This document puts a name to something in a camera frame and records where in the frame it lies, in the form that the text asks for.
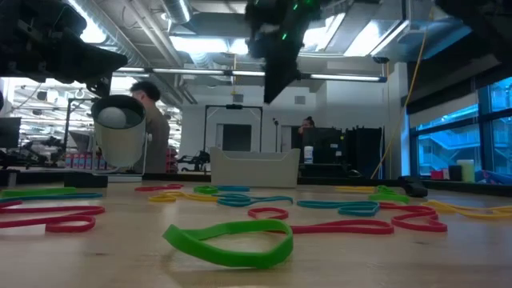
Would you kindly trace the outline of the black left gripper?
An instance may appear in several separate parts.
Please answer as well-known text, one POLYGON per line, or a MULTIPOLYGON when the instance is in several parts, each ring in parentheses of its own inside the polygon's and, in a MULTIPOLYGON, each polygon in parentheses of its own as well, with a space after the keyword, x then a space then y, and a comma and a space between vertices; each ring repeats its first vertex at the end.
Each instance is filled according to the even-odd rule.
POLYGON ((85 43, 69 29, 50 37, 21 28, 0 34, 0 77, 80 82, 92 94, 107 97, 112 73, 126 64, 125 55, 85 43))

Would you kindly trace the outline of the red rubber band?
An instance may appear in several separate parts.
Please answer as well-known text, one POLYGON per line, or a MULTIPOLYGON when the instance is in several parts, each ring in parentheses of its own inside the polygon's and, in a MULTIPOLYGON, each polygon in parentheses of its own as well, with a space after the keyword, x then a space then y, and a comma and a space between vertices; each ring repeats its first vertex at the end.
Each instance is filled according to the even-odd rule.
POLYGON ((28 218, 21 220, 0 221, 0 229, 19 228, 24 226, 45 226, 46 232, 51 233, 81 233, 95 227, 95 215, 103 214, 103 206, 52 206, 52 207, 23 207, 21 200, 0 203, 2 214, 50 214, 67 212, 61 216, 44 218, 28 218))
POLYGON ((161 191, 161 190, 180 190, 183 188, 182 184, 167 184, 163 186, 140 186, 136 187, 134 190, 138 192, 153 192, 153 191, 161 191))
MULTIPOLYGON (((259 215, 272 213, 269 219, 286 220, 289 217, 287 210, 274 207, 252 208, 247 215, 253 219, 260 219, 259 215)), ((350 234, 375 234, 387 235, 394 233, 394 227, 379 220, 339 220, 324 222, 314 225, 291 226, 293 234, 328 234, 328 233, 350 233, 350 234)))
POLYGON ((391 219, 394 226, 406 230, 422 232, 445 233, 448 226, 439 221, 438 213, 431 207, 418 205, 397 205, 390 202, 380 202, 381 210, 396 210, 402 214, 391 219))

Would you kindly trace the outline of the yellow rubber band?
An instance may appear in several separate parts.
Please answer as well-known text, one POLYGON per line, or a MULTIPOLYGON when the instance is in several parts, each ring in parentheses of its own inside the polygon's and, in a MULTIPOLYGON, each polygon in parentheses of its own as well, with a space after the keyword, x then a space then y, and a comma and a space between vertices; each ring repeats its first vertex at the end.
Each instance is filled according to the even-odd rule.
POLYGON ((352 194, 373 194, 377 191, 375 186, 336 186, 336 191, 352 194))
POLYGON ((496 206, 489 208, 477 208, 471 206, 458 206, 436 200, 428 200, 422 204, 444 214, 460 214, 466 218, 480 220, 512 219, 512 206, 496 206))
POLYGON ((165 191, 159 195, 148 198, 150 202, 176 202, 180 198, 196 202, 216 202, 218 199, 214 196, 204 194, 188 194, 181 191, 165 191))

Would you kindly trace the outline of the small black block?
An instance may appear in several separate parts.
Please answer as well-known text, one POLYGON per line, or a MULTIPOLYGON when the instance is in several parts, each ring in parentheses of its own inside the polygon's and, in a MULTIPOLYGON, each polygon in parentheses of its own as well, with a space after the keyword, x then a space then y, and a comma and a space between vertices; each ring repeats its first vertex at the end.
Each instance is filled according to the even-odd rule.
POLYGON ((68 173, 64 175, 64 187, 107 188, 108 177, 82 172, 68 173))
POLYGON ((428 189, 424 187, 419 178, 401 176, 398 180, 407 196, 412 198, 424 198, 428 195, 428 189))

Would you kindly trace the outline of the translucent grey plastic bin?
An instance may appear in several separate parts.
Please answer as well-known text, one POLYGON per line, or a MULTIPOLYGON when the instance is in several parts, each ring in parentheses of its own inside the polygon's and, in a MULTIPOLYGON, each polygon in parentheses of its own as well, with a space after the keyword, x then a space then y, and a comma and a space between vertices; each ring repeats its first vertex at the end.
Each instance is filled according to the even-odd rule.
POLYGON ((216 186, 295 188, 300 153, 300 149, 263 153, 211 147, 211 183, 216 186))

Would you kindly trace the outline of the person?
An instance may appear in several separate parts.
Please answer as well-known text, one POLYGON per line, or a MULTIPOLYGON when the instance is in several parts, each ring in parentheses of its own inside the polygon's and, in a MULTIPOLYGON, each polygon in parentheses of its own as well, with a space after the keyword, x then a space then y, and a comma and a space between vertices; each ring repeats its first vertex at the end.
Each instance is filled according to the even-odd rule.
POLYGON ((315 122, 314 122, 314 120, 313 120, 313 118, 311 116, 305 118, 302 121, 301 126, 298 128, 298 133, 300 135, 302 135, 304 130, 307 129, 307 128, 315 128, 315 122))
POLYGON ((134 171, 136 173, 164 174, 170 126, 156 106, 161 97, 160 90, 152 82, 141 81, 133 84, 130 92, 145 107, 146 132, 152 136, 146 148, 146 160, 140 158, 134 165, 134 171))

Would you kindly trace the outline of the dark rectangular panel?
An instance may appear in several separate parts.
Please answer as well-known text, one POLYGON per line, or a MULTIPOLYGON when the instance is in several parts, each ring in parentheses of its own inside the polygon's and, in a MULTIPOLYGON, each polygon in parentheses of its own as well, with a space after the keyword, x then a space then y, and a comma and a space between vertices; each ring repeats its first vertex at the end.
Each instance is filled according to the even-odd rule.
POLYGON ((226 151, 250 151, 252 126, 224 124, 222 128, 222 149, 226 151))

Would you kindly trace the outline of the black equipment cabinet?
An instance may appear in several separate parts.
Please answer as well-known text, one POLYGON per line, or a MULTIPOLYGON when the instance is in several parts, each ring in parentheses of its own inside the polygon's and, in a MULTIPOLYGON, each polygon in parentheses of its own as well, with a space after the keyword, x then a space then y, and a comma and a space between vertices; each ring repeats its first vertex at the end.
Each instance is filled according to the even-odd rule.
POLYGON ((292 137, 292 148, 298 148, 302 154, 300 163, 305 163, 305 147, 313 147, 313 164, 340 164, 345 158, 345 134, 335 128, 305 128, 292 137))
POLYGON ((379 164, 383 152, 383 128, 353 127, 346 130, 346 160, 348 170, 355 170, 369 179, 379 164))

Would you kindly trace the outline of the long ceiling light tube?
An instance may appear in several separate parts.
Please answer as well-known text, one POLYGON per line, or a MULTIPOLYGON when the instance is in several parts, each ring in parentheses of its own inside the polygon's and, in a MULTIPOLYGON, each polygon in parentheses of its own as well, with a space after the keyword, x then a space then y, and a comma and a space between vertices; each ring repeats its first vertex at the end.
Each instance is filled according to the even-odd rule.
MULTIPOLYGON (((264 77, 263 71, 251 70, 205 70, 205 69, 187 69, 187 68, 141 68, 141 67, 123 67, 115 73, 132 74, 183 74, 183 75, 205 75, 205 76, 228 76, 228 77, 264 77)), ((293 75, 297 80, 320 80, 320 81, 340 81, 340 82, 386 82, 387 77, 369 76, 359 74, 311 74, 297 71, 293 75)))

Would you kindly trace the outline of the red stacked crates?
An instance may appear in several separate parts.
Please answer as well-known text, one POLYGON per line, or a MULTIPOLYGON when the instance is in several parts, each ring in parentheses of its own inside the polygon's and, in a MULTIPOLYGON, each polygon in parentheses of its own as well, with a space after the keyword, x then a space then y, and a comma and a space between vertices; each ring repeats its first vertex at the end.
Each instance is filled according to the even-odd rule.
POLYGON ((167 174, 176 174, 178 172, 178 164, 177 164, 177 155, 174 146, 170 146, 167 148, 166 152, 166 173, 167 174))

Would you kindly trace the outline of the yellow-green container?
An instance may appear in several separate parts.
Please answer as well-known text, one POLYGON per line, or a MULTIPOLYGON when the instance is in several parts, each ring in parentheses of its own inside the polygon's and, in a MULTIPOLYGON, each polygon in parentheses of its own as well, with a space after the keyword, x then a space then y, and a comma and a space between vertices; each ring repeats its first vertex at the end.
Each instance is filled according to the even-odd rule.
POLYGON ((461 167, 462 181, 475 182, 475 164, 473 159, 460 159, 457 164, 461 167))

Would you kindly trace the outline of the blue object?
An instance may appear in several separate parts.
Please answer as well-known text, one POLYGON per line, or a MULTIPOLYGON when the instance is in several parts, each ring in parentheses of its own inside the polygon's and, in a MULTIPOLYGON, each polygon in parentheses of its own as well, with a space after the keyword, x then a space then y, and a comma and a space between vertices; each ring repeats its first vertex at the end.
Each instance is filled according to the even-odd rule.
POLYGON ((512 174, 496 173, 488 170, 475 172, 475 181, 491 185, 512 186, 512 174))

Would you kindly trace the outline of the corrugated silver air duct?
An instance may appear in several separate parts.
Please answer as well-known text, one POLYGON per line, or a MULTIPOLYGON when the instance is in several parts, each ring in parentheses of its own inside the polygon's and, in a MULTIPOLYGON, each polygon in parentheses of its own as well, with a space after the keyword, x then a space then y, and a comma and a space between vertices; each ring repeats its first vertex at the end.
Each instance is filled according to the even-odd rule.
POLYGON ((129 41, 128 37, 94 0, 75 1, 78 6, 84 10, 86 16, 88 16, 106 36, 103 42, 96 44, 97 47, 127 56, 128 66, 146 66, 147 60, 144 59, 141 53, 129 41))

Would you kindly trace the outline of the black metal rack frame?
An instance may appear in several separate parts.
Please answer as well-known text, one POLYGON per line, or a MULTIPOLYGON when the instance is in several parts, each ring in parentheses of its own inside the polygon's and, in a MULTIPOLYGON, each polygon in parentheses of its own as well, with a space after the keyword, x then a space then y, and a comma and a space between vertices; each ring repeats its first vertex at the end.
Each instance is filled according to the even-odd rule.
POLYGON ((202 143, 202 151, 206 152, 206 136, 207 136, 207 123, 208 123, 208 110, 209 108, 223 108, 226 110, 244 110, 244 109, 257 109, 260 112, 259 116, 259 152, 262 152, 262 132, 263 132, 263 107, 262 106, 244 106, 240 104, 226 104, 226 105, 205 105, 204 108, 204 130, 203 130, 203 143, 202 143))

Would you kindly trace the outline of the black aluminium table frame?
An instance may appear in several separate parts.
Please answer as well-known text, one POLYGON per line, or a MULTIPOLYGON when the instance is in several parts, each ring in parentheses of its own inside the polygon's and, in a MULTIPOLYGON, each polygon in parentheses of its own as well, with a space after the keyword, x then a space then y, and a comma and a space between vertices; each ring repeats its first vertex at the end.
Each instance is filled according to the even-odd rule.
MULTIPOLYGON (((64 175, 68 173, 73 172, 55 172, 42 170, 0 170, 0 187, 64 182, 64 175)), ((199 174, 145 174, 142 179, 171 182, 209 182, 210 176, 199 174)), ((318 177, 299 177, 298 184, 317 186, 400 186, 399 180, 318 177)), ((422 180, 422 184, 429 190, 448 190, 454 192, 512 198, 512 186, 451 182, 445 180, 422 180)))

